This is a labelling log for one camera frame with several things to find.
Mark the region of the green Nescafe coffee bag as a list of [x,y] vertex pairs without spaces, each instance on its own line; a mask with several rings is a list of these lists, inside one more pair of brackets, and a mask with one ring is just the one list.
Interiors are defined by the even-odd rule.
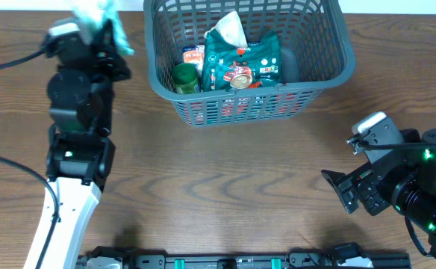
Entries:
[[281,46],[274,31],[260,41],[237,48],[218,31],[205,39],[201,86],[203,91],[273,87],[281,83]]

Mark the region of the beige brown snack bag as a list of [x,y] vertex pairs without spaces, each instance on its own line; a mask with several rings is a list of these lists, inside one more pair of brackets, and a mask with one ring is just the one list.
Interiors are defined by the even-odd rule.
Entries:
[[216,30],[224,41],[236,48],[248,47],[240,17],[235,10],[225,15],[209,31],[206,31],[204,37],[207,37],[213,30]]

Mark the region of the orange tissue multipack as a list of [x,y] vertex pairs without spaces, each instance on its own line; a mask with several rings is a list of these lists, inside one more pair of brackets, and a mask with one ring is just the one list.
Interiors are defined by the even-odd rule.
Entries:
[[205,46],[204,45],[185,46],[182,49],[182,54],[183,54],[183,61],[186,64],[194,65],[198,77],[201,77],[202,67],[204,64],[204,57],[205,57]]

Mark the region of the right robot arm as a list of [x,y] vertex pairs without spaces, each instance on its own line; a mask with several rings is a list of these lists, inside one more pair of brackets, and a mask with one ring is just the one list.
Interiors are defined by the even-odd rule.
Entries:
[[416,248],[436,259],[436,129],[420,134],[384,125],[348,142],[367,163],[348,174],[322,171],[346,212],[363,206],[376,216],[392,207],[405,218]]

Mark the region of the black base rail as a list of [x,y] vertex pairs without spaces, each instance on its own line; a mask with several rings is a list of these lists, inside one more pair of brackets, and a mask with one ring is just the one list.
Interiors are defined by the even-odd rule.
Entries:
[[227,254],[171,256],[138,253],[112,247],[97,247],[77,259],[74,269],[300,269],[362,268],[411,269],[407,253],[367,252],[355,242],[326,250],[293,248],[285,254]]

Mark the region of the green lid jar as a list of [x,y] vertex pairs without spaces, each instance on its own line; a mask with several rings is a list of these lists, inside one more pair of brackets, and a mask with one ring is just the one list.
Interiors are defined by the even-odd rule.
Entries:
[[172,69],[172,82],[176,93],[192,94],[200,92],[200,83],[196,67],[183,63]]

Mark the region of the grey plastic basket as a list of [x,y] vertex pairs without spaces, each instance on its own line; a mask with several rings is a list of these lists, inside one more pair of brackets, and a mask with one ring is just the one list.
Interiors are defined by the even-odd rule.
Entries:
[[[145,0],[149,83],[192,126],[292,117],[324,90],[353,74],[355,56],[337,1]],[[281,47],[281,83],[272,87],[180,94],[172,69],[185,46],[202,45],[204,34],[228,13],[240,17],[246,39],[274,31]]]

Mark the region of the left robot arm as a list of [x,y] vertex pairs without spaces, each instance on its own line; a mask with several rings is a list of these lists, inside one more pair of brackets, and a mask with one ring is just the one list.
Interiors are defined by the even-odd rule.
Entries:
[[26,268],[73,268],[110,174],[113,83],[131,71],[113,40],[113,23],[91,34],[76,18],[57,21],[43,43],[56,57],[47,84],[51,101],[46,193]]

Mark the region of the light green snack packet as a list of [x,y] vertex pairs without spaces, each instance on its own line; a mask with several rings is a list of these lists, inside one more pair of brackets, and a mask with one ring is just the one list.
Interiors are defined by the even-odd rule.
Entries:
[[72,12],[92,34],[98,34],[110,21],[113,29],[113,43],[118,53],[124,56],[134,55],[134,50],[130,47],[119,17],[116,0],[72,0],[69,3]]

